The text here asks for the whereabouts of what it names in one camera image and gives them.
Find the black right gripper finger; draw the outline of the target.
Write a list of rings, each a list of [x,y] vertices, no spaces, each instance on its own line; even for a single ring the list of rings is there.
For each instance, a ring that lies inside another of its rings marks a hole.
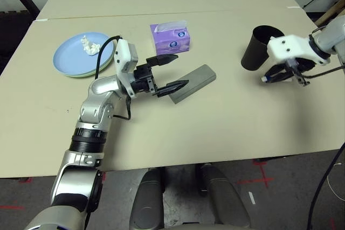
[[[291,77],[293,77],[293,73],[292,72],[282,72],[282,73],[278,73],[275,75],[267,75],[266,79],[267,79],[267,83],[275,83],[275,82],[281,82],[281,81],[285,81],[290,79]]]
[[[267,78],[285,78],[285,65],[284,64],[277,64],[273,65],[266,73],[265,77]]]

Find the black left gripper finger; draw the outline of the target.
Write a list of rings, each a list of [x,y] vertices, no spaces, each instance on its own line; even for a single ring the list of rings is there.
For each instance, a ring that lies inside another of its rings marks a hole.
[[[163,97],[170,95],[189,83],[189,80],[177,80],[171,83],[166,84],[164,87],[157,89],[157,97]]]
[[[161,54],[151,58],[147,58],[146,62],[149,66],[162,66],[166,65],[178,58],[176,54]]]

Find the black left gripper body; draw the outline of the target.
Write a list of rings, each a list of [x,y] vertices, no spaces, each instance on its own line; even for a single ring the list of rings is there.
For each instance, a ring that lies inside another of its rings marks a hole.
[[[140,92],[156,94],[157,86],[151,67],[148,64],[137,66],[134,70],[133,91],[137,94]]]

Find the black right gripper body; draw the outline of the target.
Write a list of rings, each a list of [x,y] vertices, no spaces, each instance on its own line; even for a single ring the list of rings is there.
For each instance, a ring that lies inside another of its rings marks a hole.
[[[302,86],[310,84],[303,77],[303,73],[315,67],[315,62],[303,58],[293,58],[287,60],[287,73],[296,78]]]

